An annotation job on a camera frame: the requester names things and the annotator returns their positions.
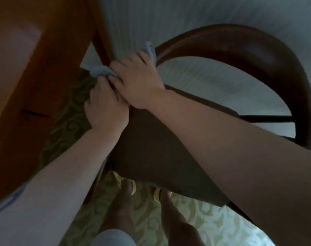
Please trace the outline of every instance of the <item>white cloth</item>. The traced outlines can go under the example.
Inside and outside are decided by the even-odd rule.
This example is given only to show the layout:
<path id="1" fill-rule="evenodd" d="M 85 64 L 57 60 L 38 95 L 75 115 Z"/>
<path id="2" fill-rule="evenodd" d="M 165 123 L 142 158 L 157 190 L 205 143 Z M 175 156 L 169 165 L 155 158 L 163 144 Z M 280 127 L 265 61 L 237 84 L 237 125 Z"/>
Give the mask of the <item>white cloth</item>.
<path id="1" fill-rule="evenodd" d="M 136 246 L 136 243 L 126 232 L 110 229 L 98 234 L 91 246 Z"/>

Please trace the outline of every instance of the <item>person's left arm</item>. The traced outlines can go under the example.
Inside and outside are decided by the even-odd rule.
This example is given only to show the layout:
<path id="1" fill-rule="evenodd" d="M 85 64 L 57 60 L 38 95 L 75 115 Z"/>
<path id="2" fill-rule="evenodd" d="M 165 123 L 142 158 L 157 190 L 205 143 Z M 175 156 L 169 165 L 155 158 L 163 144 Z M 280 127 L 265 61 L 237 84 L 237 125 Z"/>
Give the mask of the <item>person's left arm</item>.
<path id="1" fill-rule="evenodd" d="M 58 245 L 128 124 L 128 104 L 99 77 L 85 111 L 92 129 L 0 212 L 0 245 Z"/>

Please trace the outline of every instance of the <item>forearm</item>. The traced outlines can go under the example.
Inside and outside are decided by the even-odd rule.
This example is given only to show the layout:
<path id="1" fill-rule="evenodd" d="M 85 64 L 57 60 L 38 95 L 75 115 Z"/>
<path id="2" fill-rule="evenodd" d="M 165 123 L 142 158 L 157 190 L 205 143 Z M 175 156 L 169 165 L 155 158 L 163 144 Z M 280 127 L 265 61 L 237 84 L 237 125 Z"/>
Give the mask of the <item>forearm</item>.
<path id="1" fill-rule="evenodd" d="M 274 242 L 285 232 L 311 239 L 311 152 L 172 91 L 160 91 L 148 109 Z"/>
<path id="2" fill-rule="evenodd" d="M 41 170 L 0 212 L 0 244 L 58 245 L 119 137 L 111 130 L 89 130 Z"/>

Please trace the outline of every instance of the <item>bare leg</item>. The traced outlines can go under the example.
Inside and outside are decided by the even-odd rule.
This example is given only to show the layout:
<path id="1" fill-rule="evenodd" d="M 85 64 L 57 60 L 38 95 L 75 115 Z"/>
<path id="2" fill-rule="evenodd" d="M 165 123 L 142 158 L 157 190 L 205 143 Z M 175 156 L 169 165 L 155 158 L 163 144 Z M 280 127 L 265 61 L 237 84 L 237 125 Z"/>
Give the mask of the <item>bare leg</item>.
<path id="1" fill-rule="evenodd" d="M 205 246 L 196 228 L 176 209 L 165 190 L 160 192 L 161 224 L 169 246 Z"/>
<path id="2" fill-rule="evenodd" d="M 132 214 L 132 181 L 124 179 L 121 182 L 121 189 L 109 206 L 98 232 L 101 233 L 108 229 L 119 229 L 135 239 L 135 225 L 132 220 Z"/>

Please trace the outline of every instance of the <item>chair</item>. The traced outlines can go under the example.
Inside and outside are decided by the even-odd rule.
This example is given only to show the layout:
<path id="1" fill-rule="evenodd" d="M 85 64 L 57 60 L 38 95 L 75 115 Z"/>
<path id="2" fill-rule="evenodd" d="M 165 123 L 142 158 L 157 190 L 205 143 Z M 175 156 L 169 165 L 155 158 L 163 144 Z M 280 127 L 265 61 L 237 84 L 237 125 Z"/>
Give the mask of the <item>chair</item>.
<path id="1" fill-rule="evenodd" d="M 294 122 L 296 137 L 311 150 L 311 90 L 293 52 L 276 38 L 242 25 L 222 24 L 183 33 L 156 48 L 157 65 L 176 57 L 198 56 L 234 66 L 273 89 L 291 116 L 241 115 L 173 87 L 178 94 L 248 122 Z M 127 128 L 110 154 L 123 177 L 212 203 L 243 214 L 212 182 L 178 138 L 149 111 L 132 108 Z"/>

